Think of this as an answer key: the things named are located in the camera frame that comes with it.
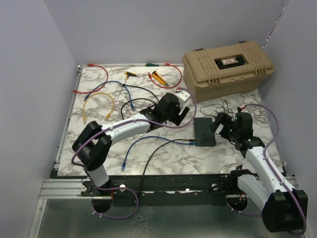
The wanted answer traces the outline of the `black power adapter with cable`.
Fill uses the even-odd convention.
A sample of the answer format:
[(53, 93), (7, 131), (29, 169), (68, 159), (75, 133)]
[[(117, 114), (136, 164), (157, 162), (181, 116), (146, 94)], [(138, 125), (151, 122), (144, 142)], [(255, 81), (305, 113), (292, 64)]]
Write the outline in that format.
[(201, 106), (199, 108), (200, 113), (202, 113), (203, 115), (212, 116), (212, 117), (216, 118), (216, 116), (214, 114), (204, 112), (204, 109), (207, 109), (207, 108), (212, 108), (212, 110), (217, 114), (218, 113), (226, 113), (228, 115), (231, 115), (232, 117), (235, 116), (233, 109), (231, 107), (229, 107), (229, 104), (226, 100), (224, 100), (221, 104), (220, 103), (207, 104), (207, 105)]

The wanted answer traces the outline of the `black network switch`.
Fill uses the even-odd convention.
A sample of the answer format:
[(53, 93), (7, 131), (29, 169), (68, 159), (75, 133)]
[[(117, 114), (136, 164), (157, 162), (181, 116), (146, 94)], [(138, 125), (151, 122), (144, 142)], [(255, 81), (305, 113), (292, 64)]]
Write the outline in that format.
[(211, 124), (212, 118), (194, 118), (196, 146), (214, 147), (216, 145), (214, 132), (210, 129)]

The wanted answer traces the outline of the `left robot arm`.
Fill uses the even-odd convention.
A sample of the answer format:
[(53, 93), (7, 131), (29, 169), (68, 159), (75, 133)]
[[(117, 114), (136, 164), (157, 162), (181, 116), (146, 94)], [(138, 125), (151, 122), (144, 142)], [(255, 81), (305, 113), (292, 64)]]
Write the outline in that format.
[(110, 178), (104, 162), (112, 145), (138, 134), (168, 127), (168, 121), (175, 128), (179, 127), (189, 111), (183, 106), (190, 97), (184, 90), (166, 93), (153, 108), (143, 109), (131, 118), (106, 125), (96, 121), (88, 123), (73, 143), (72, 150), (93, 180), (92, 190), (100, 196), (109, 191)]

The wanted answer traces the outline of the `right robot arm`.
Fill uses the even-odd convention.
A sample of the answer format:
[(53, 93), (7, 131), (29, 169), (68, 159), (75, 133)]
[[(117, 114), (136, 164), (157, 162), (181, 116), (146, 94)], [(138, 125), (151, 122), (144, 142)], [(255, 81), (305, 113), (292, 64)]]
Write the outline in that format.
[(266, 145), (253, 135), (251, 114), (238, 112), (232, 117), (219, 113), (210, 129), (233, 142), (260, 178), (257, 181), (248, 170), (232, 171), (234, 178), (227, 182), (228, 190), (234, 194), (245, 192), (260, 209), (264, 226), (271, 233), (302, 235), (307, 228), (308, 196), (283, 176), (266, 152)]

